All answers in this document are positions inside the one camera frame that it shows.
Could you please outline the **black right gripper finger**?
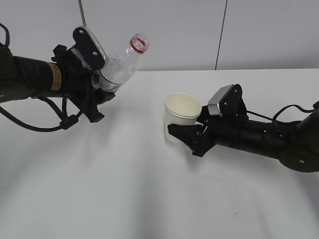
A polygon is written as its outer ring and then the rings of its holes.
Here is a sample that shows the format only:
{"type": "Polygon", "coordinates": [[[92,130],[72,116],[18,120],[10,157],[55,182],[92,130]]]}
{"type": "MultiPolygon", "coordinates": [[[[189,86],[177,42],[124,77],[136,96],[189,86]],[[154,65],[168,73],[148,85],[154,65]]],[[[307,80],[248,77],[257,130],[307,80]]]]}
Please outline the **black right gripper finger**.
{"type": "Polygon", "coordinates": [[[178,125],[169,124],[167,126],[168,133],[179,139],[190,149],[202,148],[206,143],[204,136],[204,127],[201,124],[195,125],[178,125]]]}
{"type": "Polygon", "coordinates": [[[201,109],[200,115],[197,117],[196,120],[200,124],[209,124],[210,121],[210,113],[208,110],[208,106],[203,106],[201,109]]]}

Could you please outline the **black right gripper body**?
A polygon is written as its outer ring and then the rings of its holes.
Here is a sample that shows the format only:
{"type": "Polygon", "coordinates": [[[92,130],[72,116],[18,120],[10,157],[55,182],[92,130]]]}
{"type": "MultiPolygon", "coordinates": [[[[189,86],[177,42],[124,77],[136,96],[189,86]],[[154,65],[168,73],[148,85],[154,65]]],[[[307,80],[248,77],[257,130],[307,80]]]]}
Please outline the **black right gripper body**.
{"type": "Polygon", "coordinates": [[[211,116],[209,124],[201,124],[204,127],[204,136],[206,143],[202,148],[191,149],[195,156],[202,157],[212,147],[220,142],[225,142],[227,145],[231,144],[236,138],[236,133],[240,124],[247,120],[247,110],[237,110],[236,113],[230,115],[211,116]]]}

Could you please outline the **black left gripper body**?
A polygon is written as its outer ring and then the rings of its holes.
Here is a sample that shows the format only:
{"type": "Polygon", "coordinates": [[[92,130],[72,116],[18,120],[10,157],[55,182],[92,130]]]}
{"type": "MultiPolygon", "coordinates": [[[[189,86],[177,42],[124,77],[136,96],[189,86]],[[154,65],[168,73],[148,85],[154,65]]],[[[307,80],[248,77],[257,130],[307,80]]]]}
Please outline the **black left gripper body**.
{"type": "Polygon", "coordinates": [[[67,101],[70,100],[79,109],[78,114],[84,114],[90,122],[102,120],[104,115],[97,109],[91,81],[94,70],[75,47],[67,49],[64,45],[57,45],[53,53],[52,61],[57,64],[62,76],[59,90],[63,95],[62,112],[67,113],[67,101]]]}

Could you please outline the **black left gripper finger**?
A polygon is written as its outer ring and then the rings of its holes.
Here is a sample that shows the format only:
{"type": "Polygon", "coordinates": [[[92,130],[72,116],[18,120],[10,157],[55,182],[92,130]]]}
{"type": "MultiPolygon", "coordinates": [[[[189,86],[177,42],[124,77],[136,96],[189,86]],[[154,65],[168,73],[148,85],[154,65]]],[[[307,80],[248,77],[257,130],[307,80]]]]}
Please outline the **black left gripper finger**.
{"type": "Polygon", "coordinates": [[[112,100],[115,97],[114,92],[106,92],[103,91],[101,88],[95,90],[94,97],[97,105],[104,104],[105,102],[108,102],[112,100]]]}

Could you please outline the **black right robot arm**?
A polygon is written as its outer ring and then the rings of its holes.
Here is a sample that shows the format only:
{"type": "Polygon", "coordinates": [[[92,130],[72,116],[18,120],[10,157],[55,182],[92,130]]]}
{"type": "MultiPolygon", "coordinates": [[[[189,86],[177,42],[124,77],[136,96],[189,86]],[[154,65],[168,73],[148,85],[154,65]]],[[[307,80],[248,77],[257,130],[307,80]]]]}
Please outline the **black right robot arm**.
{"type": "Polygon", "coordinates": [[[192,154],[202,157],[215,145],[221,145],[273,159],[285,167],[303,173],[319,170],[319,104],[306,110],[304,120],[279,122],[278,111],[269,122],[250,120],[244,103],[238,114],[211,116],[208,107],[202,108],[195,125],[170,123],[168,133],[185,145],[192,154]]]}

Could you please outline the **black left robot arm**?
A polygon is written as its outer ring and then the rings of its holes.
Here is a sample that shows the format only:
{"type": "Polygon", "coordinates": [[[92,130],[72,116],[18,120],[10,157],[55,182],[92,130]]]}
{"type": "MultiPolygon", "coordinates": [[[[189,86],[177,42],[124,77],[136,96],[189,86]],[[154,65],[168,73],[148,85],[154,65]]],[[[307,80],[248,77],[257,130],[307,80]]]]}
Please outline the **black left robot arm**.
{"type": "Polygon", "coordinates": [[[97,106],[112,100],[114,93],[95,89],[97,75],[83,68],[80,60],[65,46],[54,50],[53,62],[13,56],[8,47],[0,47],[0,101],[24,100],[29,97],[68,98],[90,122],[104,116],[97,106]]]}

